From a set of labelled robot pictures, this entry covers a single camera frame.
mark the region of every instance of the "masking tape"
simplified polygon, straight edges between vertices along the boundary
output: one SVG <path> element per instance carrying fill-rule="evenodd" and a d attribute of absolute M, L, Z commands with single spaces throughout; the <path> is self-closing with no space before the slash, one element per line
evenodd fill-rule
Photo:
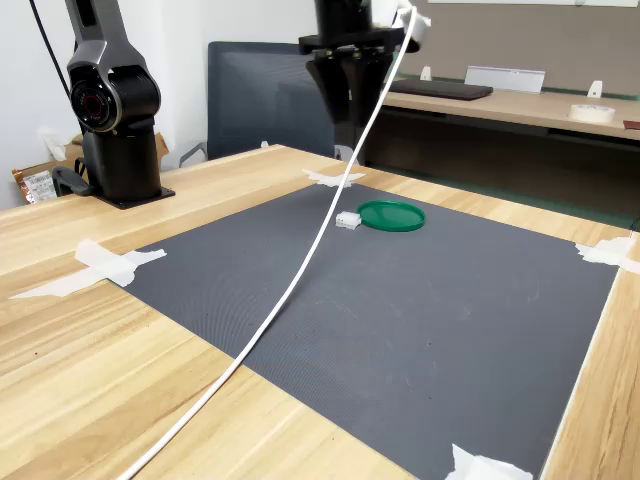
<path fill-rule="evenodd" d="M 302 171 L 307 175 L 309 175 L 309 180 L 315 180 L 318 185 L 326 185 L 327 187 L 337 187 L 338 185 L 340 185 L 340 182 L 342 181 L 342 174 L 332 177 L 331 175 L 322 175 L 321 173 L 313 172 L 311 170 L 302 169 Z M 364 177 L 365 175 L 366 175 L 365 173 L 349 174 L 349 176 L 347 177 L 347 181 L 344 184 L 344 188 L 350 187 L 352 185 L 351 182 L 353 182 L 354 180 L 357 180 L 360 177 Z"/>
<path fill-rule="evenodd" d="M 615 108 L 601 105 L 571 105 L 569 118 L 586 123 L 609 123 L 615 114 Z"/>
<path fill-rule="evenodd" d="M 617 237 L 611 240 L 600 240 L 595 247 L 576 243 L 576 248 L 585 262 L 617 265 L 628 272 L 640 275 L 640 262 L 627 258 L 627 253 L 635 243 L 635 238 Z"/>
<path fill-rule="evenodd" d="M 58 278 L 53 282 L 22 292 L 10 298 L 42 297 L 45 295 L 66 297 L 73 292 L 90 287 L 105 278 L 109 278 L 121 287 L 124 287 L 133 281 L 133 272 L 138 266 L 164 257 L 165 255 L 164 250 L 156 250 L 153 252 L 138 252 L 132 250 L 120 256 L 91 240 L 82 240 L 76 248 L 76 258 L 85 265 L 88 265 L 88 268 L 67 275 L 66 277 Z"/>
<path fill-rule="evenodd" d="M 455 470 L 445 480 L 533 480 L 533 475 L 510 463 L 471 455 L 453 446 Z"/>

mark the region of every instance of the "green plastic lid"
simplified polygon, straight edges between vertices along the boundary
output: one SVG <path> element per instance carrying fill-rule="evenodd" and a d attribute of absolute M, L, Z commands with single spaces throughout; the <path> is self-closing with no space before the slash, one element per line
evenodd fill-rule
<path fill-rule="evenodd" d="M 418 207 L 392 200 L 374 200 L 358 207 L 362 224 L 385 232 L 410 232 L 424 225 L 425 214 Z"/>

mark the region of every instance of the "wooden table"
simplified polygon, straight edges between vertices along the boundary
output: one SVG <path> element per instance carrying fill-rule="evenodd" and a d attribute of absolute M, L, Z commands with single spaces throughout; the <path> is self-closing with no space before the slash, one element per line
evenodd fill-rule
<path fill-rule="evenodd" d="M 640 140 L 640 130 L 625 130 L 623 120 L 640 121 L 640 102 L 545 92 L 541 94 L 495 91 L 488 97 L 463 101 L 389 93 L 384 104 L 410 110 L 447 113 L 463 117 L 535 125 L 574 132 Z M 615 108 L 611 123 L 592 124 L 569 118 L 571 105 L 590 104 Z"/>
<path fill-rule="evenodd" d="M 77 271 L 78 242 L 125 253 L 309 185 L 344 164 L 283 147 L 163 175 L 175 197 L 119 211 L 68 196 L 0 213 L 0 476 L 114 478 L 229 365 L 113 284 L 7 300 Z M 572 242 L 629 231 L 357 167 L 358 183 Z M 635 258 L 640 259 L 636 247 Z M 551 479 L 640 476 L 640 276 L 618 272 L 548 463 Z M 140 478 L 407 478 L 241 367 Z"/>

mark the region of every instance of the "black mat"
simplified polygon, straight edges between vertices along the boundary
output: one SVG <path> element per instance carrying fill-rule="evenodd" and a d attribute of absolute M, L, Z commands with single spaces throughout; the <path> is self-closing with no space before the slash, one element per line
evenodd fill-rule
<path fill-rule="evenodd" d="M 168 256 L 126 290 L 235 356 L 334 192 L 314 185 L 151 245 Z M 355 185 L 338 211 L 374 199 L 406 200 Z M 427 215 L 415 232 L 330 226 L 246 365 L 422 479 L 453 470 L 452 443 L 537 476 L 616 268 L 410 202 Z"/>

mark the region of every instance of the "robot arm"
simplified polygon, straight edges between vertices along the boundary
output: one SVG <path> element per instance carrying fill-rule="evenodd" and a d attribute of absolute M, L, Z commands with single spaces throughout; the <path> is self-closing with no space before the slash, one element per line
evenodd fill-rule
<path fill-rule="evenodd" d="M 67 65 L 71 106 L 85 127 L 89 184 L 55 167 L 58 194 L 95 195 L 118 208 L 173 195 L 160 185 L 153 125 L 160 90 L 129 43 L 117 0 L 66 0 L 78 48 Z"/>
<path fill-rule="evenodd" d="M 318 35 L 300 38 L 314 53 L 307 70 L 334 124 L 364 127 L 411 17 L 408 0 L 315 0 Z M 407 52 L 416 52 L 431 21 L 418 16 Z"/>
<path fill-rule="evenodd" d="M 57 192 L 96 195 L 129 208 L 174 193 L 160 185 L 153 137 L 160 90 L 142 55 L 129 43 L 117 0 L 65 0 L 78 48 L 67 69 L 71 105 L 87 129 L 89 183 L 55 167 Z M 334 123 L 358 128 L 371 116 L 393 53 L 405 36 L 408 0 L 315 0 L 318 35 L 302 37 L 314 52 L 307 69 Z M 408 51 L 417 51 L 430 21 L 419 17 Z"/>

